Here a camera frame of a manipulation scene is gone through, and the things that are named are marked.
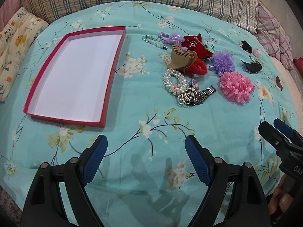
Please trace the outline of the person's right hand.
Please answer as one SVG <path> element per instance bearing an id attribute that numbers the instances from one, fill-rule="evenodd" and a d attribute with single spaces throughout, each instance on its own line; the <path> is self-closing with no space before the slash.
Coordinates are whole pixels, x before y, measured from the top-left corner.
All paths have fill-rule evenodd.
<path id="1" fill-rule="evenodd" d="M 281 177 L 281 180 L 273 192 L 273 196 L 268 203 L 269 214 L 272 215 L 276 212 L 278 208 L 285 213 L 293 202 L 294 198 L 290 196 L 288 193 L 282 195 L 283 186 L 285 180 L 287 179 L 287 175 L 284 174 Z"/>

